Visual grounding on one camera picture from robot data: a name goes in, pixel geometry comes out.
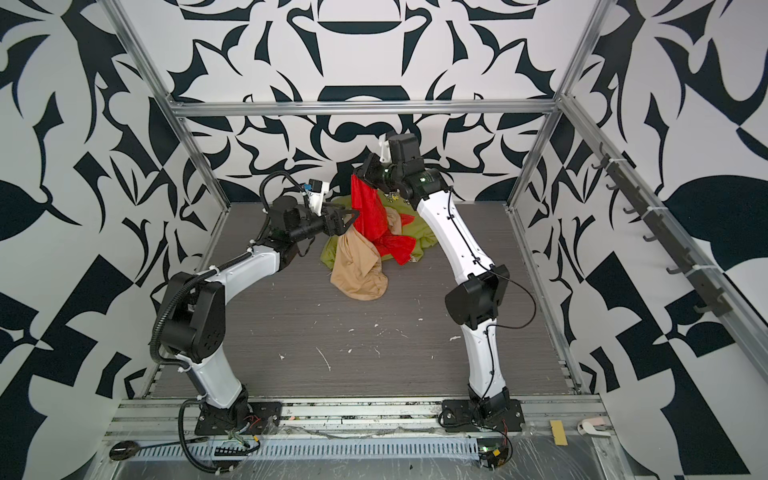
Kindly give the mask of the red cloth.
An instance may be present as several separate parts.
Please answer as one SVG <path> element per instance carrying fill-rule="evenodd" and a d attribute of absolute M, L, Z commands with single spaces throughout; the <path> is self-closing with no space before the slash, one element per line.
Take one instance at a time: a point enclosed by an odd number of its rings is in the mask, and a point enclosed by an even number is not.
<path fill-rule="evenodd" d="M 389 226 L 388 211 L 378 191 L 358 176 L 351 177 L 351 207 L 359 212 L 353 226 L 370 241 L 379 255 L 390 255 L 399 265 L 408 263 L 416 246 L 416 239 L 393 233 Z"/>

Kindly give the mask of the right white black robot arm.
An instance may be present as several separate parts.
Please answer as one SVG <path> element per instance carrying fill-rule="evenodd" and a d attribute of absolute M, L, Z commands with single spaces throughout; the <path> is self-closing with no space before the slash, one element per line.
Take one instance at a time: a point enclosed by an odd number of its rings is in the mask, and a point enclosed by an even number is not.
<path fill-rule="evenodd" d="M 509 272 L 494 264 L 474 239 L 455 205 L 452 187 L 440 171 L 425 165 L 416 135 L 389 133 L 380 141 L 380 148 L 356 175 L 382 193 L 398 194 L 434 233 L 456 282 L 445 305 L 462 329 L 470 401 L 481 415 L 489 416 L 510 400 L 496 340 Z"/>

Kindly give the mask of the beige cloth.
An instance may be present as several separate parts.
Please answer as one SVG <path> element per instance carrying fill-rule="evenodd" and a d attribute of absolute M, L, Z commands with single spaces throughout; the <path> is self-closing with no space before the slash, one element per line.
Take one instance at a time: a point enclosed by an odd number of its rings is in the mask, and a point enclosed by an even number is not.
<path fill-rule="evenodd" d="M 360 301 L 381 298 L 389 285 L 376 246 L 354 226 L 337 240 L 331 283 L 346 296 Z"/>

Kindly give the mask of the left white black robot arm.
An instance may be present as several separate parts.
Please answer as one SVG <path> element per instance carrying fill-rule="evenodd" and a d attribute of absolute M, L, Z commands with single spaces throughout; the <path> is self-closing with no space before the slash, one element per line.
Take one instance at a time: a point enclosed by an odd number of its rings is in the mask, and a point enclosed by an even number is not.
<path fill-rule="evenodd" d="M 255 283 L 289 266 L 299 243 L 317 235 L 340 236 L 359 212 L 323 200 L 300 203 L 281 196 L 265 209 L 265 221 L 244 253 L 199 273 L 178 273 L 167 285 L 149 341 L 151 359 L 187 374 L 209 408 L 244 416 L 247 392 L 223 348 L 226 306 Z"/>

